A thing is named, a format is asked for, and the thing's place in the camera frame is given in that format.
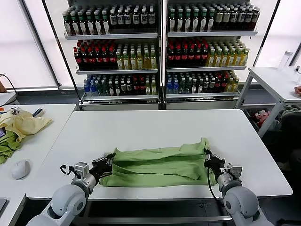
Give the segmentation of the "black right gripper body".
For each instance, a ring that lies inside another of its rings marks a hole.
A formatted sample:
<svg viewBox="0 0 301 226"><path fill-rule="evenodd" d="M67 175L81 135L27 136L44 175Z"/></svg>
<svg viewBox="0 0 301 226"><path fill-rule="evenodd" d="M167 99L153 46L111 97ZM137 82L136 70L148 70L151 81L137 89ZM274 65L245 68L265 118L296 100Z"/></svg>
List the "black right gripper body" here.
<svg viewBox="0 0 301 226"><path fill-rule="evenodd" d="M206 165L210 168L214 174L221 174L220 168L224 168L225 160L224 159L210 159L206 161Z"/></svg>

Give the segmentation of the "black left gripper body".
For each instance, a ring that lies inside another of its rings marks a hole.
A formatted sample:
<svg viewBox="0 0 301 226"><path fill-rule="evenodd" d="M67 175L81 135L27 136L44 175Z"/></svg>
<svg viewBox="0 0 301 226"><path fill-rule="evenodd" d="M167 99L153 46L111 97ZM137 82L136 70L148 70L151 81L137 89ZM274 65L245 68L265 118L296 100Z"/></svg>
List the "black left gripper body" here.
<svg viewBox="0 0 301 226"><path fill-rule="evenodd" d="M111 168L107 167L106 159L98 158L92 161L90 174L94 177L107 177L111 174Z"/></svg>

